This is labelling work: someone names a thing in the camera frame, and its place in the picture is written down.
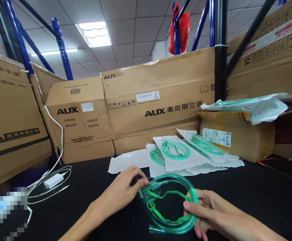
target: shipping label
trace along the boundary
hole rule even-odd
[[[137,102],[143,102],[147,100],[154,100],[154,99],[159,99],[159,91],[153,91],[153,92],[148,92],[148,93],[143,93],[143,94],[137,94],[136,95]]]
[[[205,140],[218,143],[223,146],[231,147],[231,133],[218,131],[214,129],[203,128],[203,137]]]
[[[92,103],[82,104],[83,112],[94,111],[94,107]]]

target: ceiling light panel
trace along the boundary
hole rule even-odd
[[[106,22],[75,24],[89,48],[112,45]]]

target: white cable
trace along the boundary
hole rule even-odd
[[[36,181],[36,182],[34,182],[33,184],[31,184],[31,185],[29,185],[28,186],[28,188],[30,188],[29,189],[29,191],[28,191],[28,194],[27,194],[27,196],[28,196],[28,198],[34,198],[34,197],[39,197],[39,196],[42,196],[42,195],[44,195],[44,194],[47,194],[48,192],[50,192],[51,190],[53,190],[53,189],[55,189],[56,187],[58,187],[58,186],[60,186],[61,184],[63,184],[69,177],[70,177],[70,174],[71,174],[71,166],[66,166],[66,167],[63,167],[63,168],[61,168],[61,169],[59,169],[59,170],[57,170],[57,171],[55,171],[55,172],[53,172],[52,174],[50,174],[51,173],[51,171],[56,167],[56,165],[58,164],[58,162],[59,162],[59,160],[61,159],[61,156],[62,156],[62,154],[63,154],[63,128],[62,128],[62,126],[51,116],[51,114],[50,114],[50,112],[49,112],[49,110],[48,110],[48,108],[44,105],[44,107],[45,107],[45,109],[46,109],[46,111],[47,111],[47,113],[48,113],[48,116],[60,127],[60,129],[61,129],[61,153],[60,153],[60,156],[59,156],[59,158],[58,158],[58,160],[56,161],[56,163],[55,163],[55,165],[49,170],[49,171],[47,171],[47,172],[45,172],[43,175],[42,175],[42,177],[38,180],[38,181]],[[52,189],[50,189],[50,190],[48,190],[48,191],[46,191],[46,192],[44,192],[44,193],[41,193],[41,194],[39,194],[39,195],[36,195],[36,196],[30,196],[30,193],[39,185],[39,184],[41,184],[41,183],[43,183],[46,179],[48,179],[48,178],[50,178],[51,176],[53,176],[54,174],[56,174],[57,172],[60,172],[60,171],[65,171],[65,170],[67,170],[66,172],[70,172],[69,173],[69,175],[68,175],[68,177],[64,180],[64,181],[62,181],[59,185],[57,185],[57,186],[55,186],[54,188],[52,188]],[[36,204],[36,203],[39,203],[39,202],[42,202],[42,201],[44,201],[44,200],[46,200],[46,199],[48,199],[48,198],[50,198],[50,197],[52,197],[52,196],[54,196],[54,195],[56,195],[57,193],[59,193],[59,192],[61,192],[61,191],[63,191],[63,190],[65,190],[67,187],[69,187],[69,185],[68,186],[66,186],[66,187],[64,187],[63,189],[61,189],[60,191],[58,191],[58,192],[56,192],[55,194],[53,194],[53,195],[51,195],[51,196],[49,196],[49,197],[47,197],[47,198],[45,198],[45,199],[43,199],[43,200],[40,200],[40,201],[37,201],[37,202],[34,202],[34,203],[29,203],[29,202],[27,202],[27,204],[28,205],[31,205],[31,204]],[[28,221],[27,221],[27,224],[29,223],[29,221],[30,221],[30,218],[31,218],[31,215],[32,215],[32,209],[28,206],[27,207],[28,208],[28,210],[29,210],[29,212],[30,212],[30,214],[29,214],[29,217],[28,217]]]

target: white charger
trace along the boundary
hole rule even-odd
[[[43,184],[47,189],[52,189],[54,186],[56,186],[58,183],[63,181],[63,176],[66,173],[63,174],[59,174],[56,173],[55,175],[53,175],[51,178],[49,178],[48,180],[46,180]]]

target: black metal pole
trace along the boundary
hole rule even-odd
[[[183,15],[185,9],[187,8],[187,5],[189,4],[189,2],[190,2],[190,0],[186,0],[186,1],[185,1],[184,6],[182,7],[182,9],[181,9],[181,11],[180,11],[180,13],[179,13],[179,15],[178,15],[178,17],[177,17],[176,22],[179,22],[179,20],[180,20],[180,18],[182,17],[182,15]]]
[[[225,68],[224,78],[225,82],[227,78],[230,76],[232,70],[234,69],[235,65],[237,64],[238,60],[240,59],[242,53],[244,52],[246,46],[249,44],[251,38],[255,34],[256,30],[259,28],[260,24],[262,23],[263,19],[265,18],[266,14],[269,12],[271,7],[273,6],[275,0],[266,0],[260,9],[259,13],[257,14],[256,18],[254,19],[252,25],[248,29],[246,35],[242,39],[239,47],[235,51],[233,57],[231,58],[230,62]]]
[[[228,0],[215,0],[215,101],[226,99],[227,13]]]
[[[18,37],[15,34],[14,23],[11,22],[8,6],[5,0],[0,0],[0,38],[8,58],[24,64],[19,48]]]

